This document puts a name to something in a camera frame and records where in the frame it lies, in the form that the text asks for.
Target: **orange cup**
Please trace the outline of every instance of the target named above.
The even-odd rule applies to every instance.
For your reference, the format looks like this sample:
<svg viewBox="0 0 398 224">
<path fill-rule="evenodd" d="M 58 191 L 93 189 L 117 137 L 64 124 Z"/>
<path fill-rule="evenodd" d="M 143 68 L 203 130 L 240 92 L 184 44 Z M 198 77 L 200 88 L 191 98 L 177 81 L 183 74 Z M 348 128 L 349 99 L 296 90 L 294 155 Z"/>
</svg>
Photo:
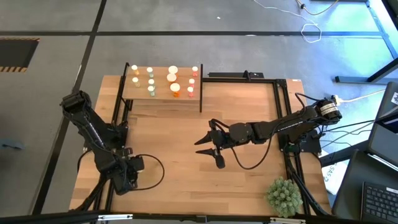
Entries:
<svg viewBox="0 0 398 224">
<path fill-rule="evenodd" d="M 173 91 L 173 96 L 174 97 L 179 97 L 180 96 L 180 85 L 178 83 L 173 83 L 170 85 L 170 90 Z"/>
<path fill-rule="evenodd" d="M 134 72 L 135 75 L 139 75 L 137 65 L 133 65 L 133 66 L 131 67 L 131 69 L 132 69 L 132 71 Z"/>
</svg>

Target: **cylindrical motor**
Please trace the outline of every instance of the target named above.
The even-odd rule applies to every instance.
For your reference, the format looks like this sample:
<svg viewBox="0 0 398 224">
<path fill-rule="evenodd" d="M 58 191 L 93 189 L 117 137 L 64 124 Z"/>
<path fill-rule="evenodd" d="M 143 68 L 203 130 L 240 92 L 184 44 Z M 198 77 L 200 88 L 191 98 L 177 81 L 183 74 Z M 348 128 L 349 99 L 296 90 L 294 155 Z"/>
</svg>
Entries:
<svg viewBox="0 0 398 224">
<path fill-rule="evenodd" d="M 317 107 L 318 112 L 325 118 L 325 120 L 330 122 L 329 124 L 336 124 L 342 118 L 335 102 L 331 100 L 321 101 L 317 104 Z"/>
</svg>

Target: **keyboard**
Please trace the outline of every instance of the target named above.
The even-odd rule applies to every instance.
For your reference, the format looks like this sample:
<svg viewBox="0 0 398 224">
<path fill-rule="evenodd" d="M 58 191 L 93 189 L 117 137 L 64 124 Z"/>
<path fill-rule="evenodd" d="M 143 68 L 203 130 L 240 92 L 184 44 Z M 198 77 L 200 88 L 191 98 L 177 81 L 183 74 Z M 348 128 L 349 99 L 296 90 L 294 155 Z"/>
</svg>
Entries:
<svg viewBox="0 0 398 224">
<path fill-rule="evenodd" d="M 369 222 L 398 224 L 398 190 L 364 182 L 361 219 Z"/>
</svg>

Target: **black stand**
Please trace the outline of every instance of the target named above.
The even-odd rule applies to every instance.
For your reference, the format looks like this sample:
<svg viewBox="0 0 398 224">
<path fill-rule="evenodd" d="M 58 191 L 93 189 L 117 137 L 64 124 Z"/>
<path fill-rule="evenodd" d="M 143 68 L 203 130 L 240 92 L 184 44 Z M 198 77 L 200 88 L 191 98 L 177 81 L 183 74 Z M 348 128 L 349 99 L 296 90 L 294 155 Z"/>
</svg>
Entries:
<svg viewBox="0 0 398 224">
<path fill-rule="evenodd" d="M 384 66 L 371 77 L 342 77 L 337 76 L 338 83 L 356 83 L 356 84 L 382 84 L 387 85 L 389 82 L 398 82 L 398 78 L 385 78 L 386 75 L 398 68 L 398 58 L 394 59 L 388 65 Z"/>
<path fill-rule="evenodd" d="M 356 149 L 363 152 L 368 148 L 368 146 L 369 146 L 369 140 L 366 140 L 358 144 L 355 144 L 353 146 L 347 147 L 343 150 L 328 154 L 326 156 L 322 156 L 321 158 L 319 158 L 319 160 L 321 161 L 321 166 L 326 167 L 333 165 L 337 162 L 350 159 Z"/>
</svg>

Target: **white cable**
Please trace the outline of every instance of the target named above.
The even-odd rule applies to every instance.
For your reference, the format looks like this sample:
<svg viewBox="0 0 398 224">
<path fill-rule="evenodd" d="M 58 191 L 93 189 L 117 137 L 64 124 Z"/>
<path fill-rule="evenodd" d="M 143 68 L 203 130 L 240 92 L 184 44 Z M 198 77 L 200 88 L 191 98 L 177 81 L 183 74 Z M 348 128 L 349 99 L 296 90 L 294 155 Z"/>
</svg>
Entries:
<svg viewBox="0 0 398 224">
<path fill-rule="evenodd" d="M 344 103 L 354 102 L 354 101 L 356 101 L 356 100 L 360 100 L 360 99 L 363 99 L 363 98 L 366 98 L 366 97 L 369 97 L 369 96 L 372 96 L 372 95 L 375 95 L 375 94 L 378 94 L 378 93 L 381 93 L 381 92 L 384 92 L 384 91 L 385 91 L 385 90 L 375 91 L 374 93 L 370 93 L 370 94 L 368 94 L 368 95 L 360 96 L 360 97 L 358 97 L 358 98 L 351 99 L 351 100 L 342 100 L 341 102 L 344 102 Z"/>
<path fill-rule="evenodd" d="M 311 22 L 311 24 L 304 24 L 303 28 L 301 29 L 301 35 L 303 36 L 303 39 L 304 39 L 307 43 L 310 43 L 310 44 L 315 43 L 315 42 L 318 42 L 318 41 L 321 40 L 321 37 L 322 37 L 322 30 L 321 30 L 321 28 L 318 27 L 318 24 L 316 24 L 316 23 L 315 23 L 314 21 L 312 21 L 311 19 L 307 19 L 307 18 L 305 18 L 305 17 L 303 17 L 303 16 L 301 16 L 301 15 L 298 15 L 298 14 L 293 13 L 293 12 L 290 12 L 290 11 L 278 9 L 277 7 L 267 7 L 267 6 L 263 6 L 261 3 L 257 2 L 257 0 L 253 0 L 253 1 L 254 1 L 255 3 L 257 3 L 258 5 L 260 5 L 261 7 L 263 7 L 264 9 L 276 9 L 276 10 L 279 10 L 279 11 L 281 11 L 281 12 L 286 12 L 286 13 L 292 14 L 292 15 L 294 15 L 294 16 L 301 17 L 301 18 L 304 19 L 305 21 Z M 304 29 L 305 29 L 306 26 L 315 26 L 315 27 L 319 30 L 320 33 L 319 33 L 319 39 L 318 39 L 318 40 L 313 40 L 313 41 L 307 40 L 307 38 L 306 38 L 305 35 L 303 34 Z"/>
</svg>

